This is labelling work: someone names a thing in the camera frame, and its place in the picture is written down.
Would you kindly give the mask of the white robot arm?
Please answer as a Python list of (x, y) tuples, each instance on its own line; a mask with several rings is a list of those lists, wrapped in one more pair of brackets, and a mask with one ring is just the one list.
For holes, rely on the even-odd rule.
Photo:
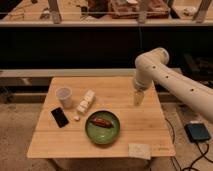
[(145, 91), (155, 81), (213, 124), (213, 89), (168, 68), (168, 61), (169, 53), (164, 48), (139, 55), (135, 60), (134, 87)]

